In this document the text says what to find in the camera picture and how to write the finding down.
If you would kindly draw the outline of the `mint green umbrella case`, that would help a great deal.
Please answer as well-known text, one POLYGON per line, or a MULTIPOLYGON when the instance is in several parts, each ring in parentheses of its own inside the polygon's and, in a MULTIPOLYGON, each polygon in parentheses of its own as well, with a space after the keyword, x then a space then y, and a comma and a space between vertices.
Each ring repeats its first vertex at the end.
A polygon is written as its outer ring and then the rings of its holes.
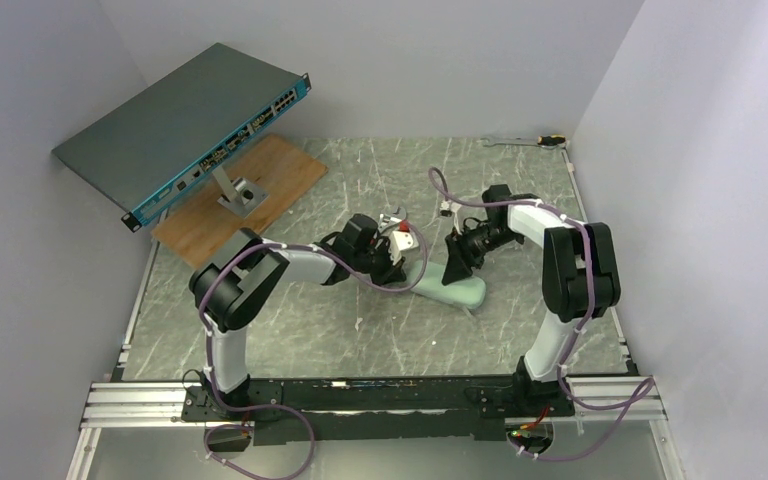
POLYGON ((406 268, 406 282, 415 285, 411 291, 423 297, 468 310, 479 308, 485 299, 486 283, 477 277, 459 280, 448 285, 442 283, 445 267, 429 262, 420 276, 421 261, 413 262, 406 268))

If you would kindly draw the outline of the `grey blue network switch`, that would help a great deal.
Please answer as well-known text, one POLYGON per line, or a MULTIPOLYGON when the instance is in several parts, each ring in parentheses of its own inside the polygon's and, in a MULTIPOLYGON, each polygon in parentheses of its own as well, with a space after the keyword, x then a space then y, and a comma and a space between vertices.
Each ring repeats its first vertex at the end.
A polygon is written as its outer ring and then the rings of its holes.
POLYGON ((52 153, 121 208, 136 232, 310 89, 307 74, 215 43, 52 153))

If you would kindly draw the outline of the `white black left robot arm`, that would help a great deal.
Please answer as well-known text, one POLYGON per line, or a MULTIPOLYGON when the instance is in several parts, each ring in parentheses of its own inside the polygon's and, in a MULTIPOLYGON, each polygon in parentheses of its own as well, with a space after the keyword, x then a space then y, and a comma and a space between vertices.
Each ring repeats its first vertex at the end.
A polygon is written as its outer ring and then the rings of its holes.
POLYGON ((282 282, 332 286, 357 275, 386 290, 406 281, 402 260, 378 223, 355 214, 340 231, 306 245, 270 241, 242 228, 189 280, 207 335, 203 385, 233 408, 250 405, 247 328, 282 282))

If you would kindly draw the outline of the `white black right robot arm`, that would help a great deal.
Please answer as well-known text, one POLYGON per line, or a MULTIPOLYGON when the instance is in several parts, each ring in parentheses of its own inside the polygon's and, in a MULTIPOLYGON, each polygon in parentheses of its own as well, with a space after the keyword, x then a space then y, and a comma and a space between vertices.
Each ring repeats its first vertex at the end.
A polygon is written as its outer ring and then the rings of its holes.
POLYGON ((569 393, 567 362, 587 323, 616 305, 621 286, 610 228, 567 216, 533 194, 514 195, 505 184, 489 187, 473 227, 456 225, 446 236, 442 282, 472 276, 488 253, 531 241, 542 250, 541 288, 547 312, 537 338, 519 359, 510 402, 522 411, 557 407, 569 393))

